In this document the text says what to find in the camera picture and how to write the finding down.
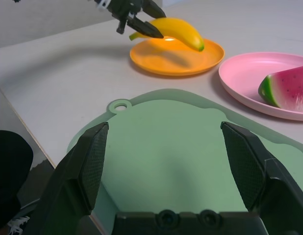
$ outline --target pink plate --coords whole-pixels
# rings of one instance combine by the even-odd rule
[[[278,118],[303,121],[303,112],[293,112],[266,104],[258,87],[269,74],[303,66],[303,56],[257,52],[233,56],[225,60],[219,75],[225,90],[242,104]]]

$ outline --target orange plate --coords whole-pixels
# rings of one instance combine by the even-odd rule
[[[204,39],[205,49],[197,52],[172,38],[148,39],[135,45],[130,57],[139,67],[149,72],[186,76],[201,73],[219,64],[225,56],[217,43]]]

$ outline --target black object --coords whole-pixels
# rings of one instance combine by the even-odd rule
[[[249,212],[120,212],[112,235],[303,235],[303,192],[283,164],[249,130],[229,122],[221,129]]]
[[[152,0],[111,0],[107,7],[112,16],[119,20],[117,32],[124,33],[125,25],[133,28],[135,31],[153,38],[163,38],[160,31],[150,24],[143,22],[136,17],[137,13],[143,10],[153,18],[166,17],[163,10]]]
[[[120,212],[112,235],[267,235],[256,213]]]
[[[17,193],[32,162],[33,151],[28,143],[14,132],[0,130],[0,229],[21,208]]]
[[[23,235],[74,235],[78,221],[95,206],[108,123],[94,126],[54,170]]]
[[[303,235],[303,192],[284,165],[249,130],[228,122],[221,129],[248,211],[260,215],[269,235]]]

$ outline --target green cutting board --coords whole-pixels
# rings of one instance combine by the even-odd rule
[[[103,121],[109,132],[101,180],[121,211],[246,211],[230,171],[222,121],[257,134],[303,190],[303,145],[198,95],[166,89],[116,100],[69,149]]]

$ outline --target cutting board hole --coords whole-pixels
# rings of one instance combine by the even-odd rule
[[[118,114],[120,112],[125,112],[127,109],[131,108],[132,104],[128,100],[119,99],[116,101],[113,101],[109,106],[108,109],[110,112],[114,114]]]
[[[117,105],[116,107],[115,107],[115,110],[117,110],[117,111],[123,111],[123,110],[125,110],[126,109],[126,105]]]

